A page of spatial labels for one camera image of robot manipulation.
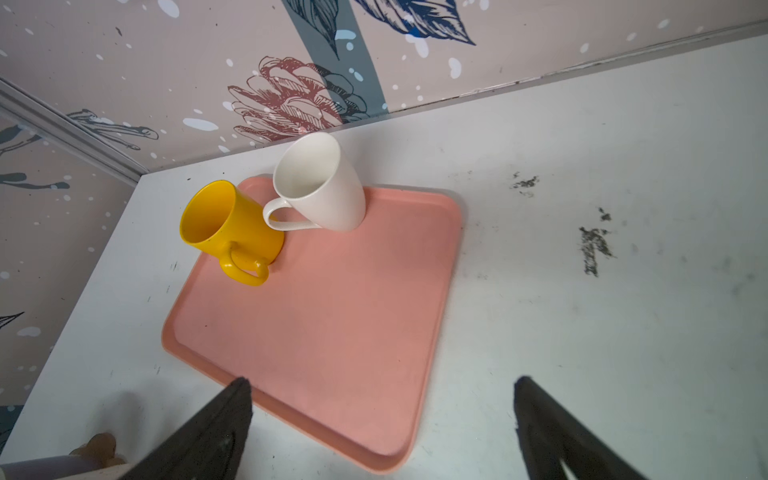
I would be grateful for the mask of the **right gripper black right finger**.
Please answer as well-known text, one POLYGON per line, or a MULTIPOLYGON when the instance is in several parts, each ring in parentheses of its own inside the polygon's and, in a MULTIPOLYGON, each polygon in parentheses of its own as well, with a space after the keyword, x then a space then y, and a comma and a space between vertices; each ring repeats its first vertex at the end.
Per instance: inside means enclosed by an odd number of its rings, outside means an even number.
POLYGON ((520 450, 531 479, 633 479, 644 476, 624 461, 532 378, 514 385, 520 450))

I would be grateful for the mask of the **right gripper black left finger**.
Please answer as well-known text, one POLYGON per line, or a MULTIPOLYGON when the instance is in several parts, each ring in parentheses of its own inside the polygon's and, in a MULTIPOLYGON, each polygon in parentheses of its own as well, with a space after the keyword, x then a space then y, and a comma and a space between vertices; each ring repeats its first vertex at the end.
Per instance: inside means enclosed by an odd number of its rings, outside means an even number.
POLYGON ((124 479, 234 479, 253 416, 251 385, 232 381, 124 479))

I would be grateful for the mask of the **cork flower shaped coaster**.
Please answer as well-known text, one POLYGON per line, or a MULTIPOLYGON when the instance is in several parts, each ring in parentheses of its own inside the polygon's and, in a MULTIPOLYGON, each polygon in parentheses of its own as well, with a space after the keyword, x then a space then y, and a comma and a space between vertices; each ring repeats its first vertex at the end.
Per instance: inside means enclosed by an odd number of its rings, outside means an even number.
POLYGON ((94 435, 86 444, 71 451, 72 456, 93 461, 98 469, 124 465, 126 461, 116 454, 117 442, 109 432, 94 435))

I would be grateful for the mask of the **yellow mug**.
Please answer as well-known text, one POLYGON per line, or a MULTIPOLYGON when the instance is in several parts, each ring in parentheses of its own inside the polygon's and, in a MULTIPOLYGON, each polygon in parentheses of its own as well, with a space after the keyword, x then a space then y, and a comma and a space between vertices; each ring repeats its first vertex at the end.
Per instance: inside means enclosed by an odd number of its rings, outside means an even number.
POLYGON ((233 183, 217 180, 185 207, 180 236, 214 257, 229 278, 261 286, 285 243, 285 234, 268 226, 263 213, 263 207, 233 183))

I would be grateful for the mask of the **cream mug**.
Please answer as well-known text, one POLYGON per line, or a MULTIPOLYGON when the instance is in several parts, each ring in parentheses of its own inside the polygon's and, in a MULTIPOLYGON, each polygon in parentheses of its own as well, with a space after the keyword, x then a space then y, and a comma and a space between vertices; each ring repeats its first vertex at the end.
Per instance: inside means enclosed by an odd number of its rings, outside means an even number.
POLYGON ((263 219, 277 231, 348 232, 366 214, 362 183, 328 133, 307 134, 291 145, 275 168, 273 187, 278 197, 263 207, 263 219))

